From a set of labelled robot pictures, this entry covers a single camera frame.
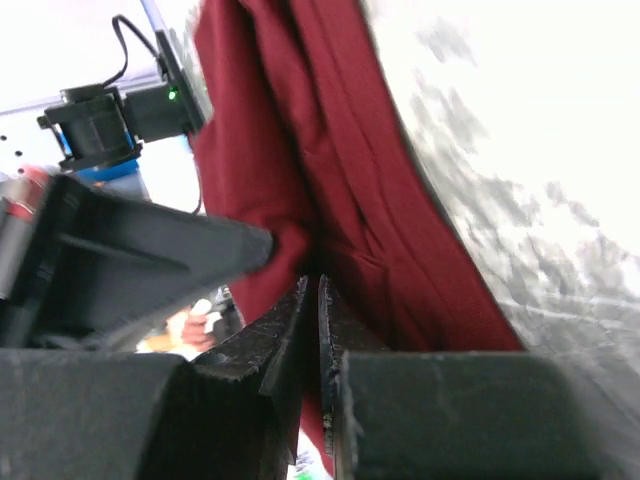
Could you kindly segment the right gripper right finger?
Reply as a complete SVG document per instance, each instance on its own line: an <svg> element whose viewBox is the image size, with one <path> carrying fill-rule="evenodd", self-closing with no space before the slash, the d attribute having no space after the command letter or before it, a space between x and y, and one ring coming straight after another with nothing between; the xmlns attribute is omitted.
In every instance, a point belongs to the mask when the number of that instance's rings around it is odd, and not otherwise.
<svg viewBox="0 0 640 480"><path fill-rule="evenodd" d="M635 479L639 406L531 353L394 353L327 278L318 321L338 479Z"/></svg>

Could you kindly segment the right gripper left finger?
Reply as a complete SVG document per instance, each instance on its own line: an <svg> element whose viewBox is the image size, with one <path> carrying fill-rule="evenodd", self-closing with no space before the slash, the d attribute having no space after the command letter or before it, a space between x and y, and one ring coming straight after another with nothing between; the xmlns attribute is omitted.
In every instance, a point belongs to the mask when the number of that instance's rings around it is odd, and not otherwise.
<svg viewBox="0 0 640 480"><path fill-rule="evenodd" d="M5 349L5 479L282 479L295 460L309 333L302 278L263 317L173 354Z"/></svg>

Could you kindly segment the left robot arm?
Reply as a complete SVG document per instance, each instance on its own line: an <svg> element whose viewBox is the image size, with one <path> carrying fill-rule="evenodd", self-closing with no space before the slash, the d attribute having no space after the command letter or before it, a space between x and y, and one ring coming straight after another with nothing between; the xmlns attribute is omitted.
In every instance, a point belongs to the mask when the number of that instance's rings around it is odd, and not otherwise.
<svg viewBox="0 0 640 480"><path fill-rule="evenodd" d="M116 350L163 316L257 270L261 229L131 199L76 178L120 165L147 141L196 131L202 117L174 84L121 96L65 90L39 125L63 153L58 174L28 169L1 196L1 344Z"/></svg>

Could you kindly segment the dark red t shirt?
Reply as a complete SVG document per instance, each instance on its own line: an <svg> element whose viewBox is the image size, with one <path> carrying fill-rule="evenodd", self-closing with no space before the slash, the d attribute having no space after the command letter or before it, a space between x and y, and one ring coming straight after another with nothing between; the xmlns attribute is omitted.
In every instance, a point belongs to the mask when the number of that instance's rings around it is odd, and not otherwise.
<svg viewBox="0 0 640 480"><path fill-rule="evenodd" d="M195 44L206 209L277 243L231 288L246 322L325 274L391 348L520 349L418 176L357 2L207 1Z"/></svg>

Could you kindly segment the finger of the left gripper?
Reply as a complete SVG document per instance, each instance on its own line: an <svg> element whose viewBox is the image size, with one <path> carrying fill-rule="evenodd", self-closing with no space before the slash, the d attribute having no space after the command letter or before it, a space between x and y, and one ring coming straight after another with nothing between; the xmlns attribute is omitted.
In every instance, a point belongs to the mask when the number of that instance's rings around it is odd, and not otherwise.
<svg viewBox="0 0 640 480"><path fill-rule="evenodd" d="M262 267L259 228L50 176L7 299L5 348L123 350L158 321Z"/></svg>

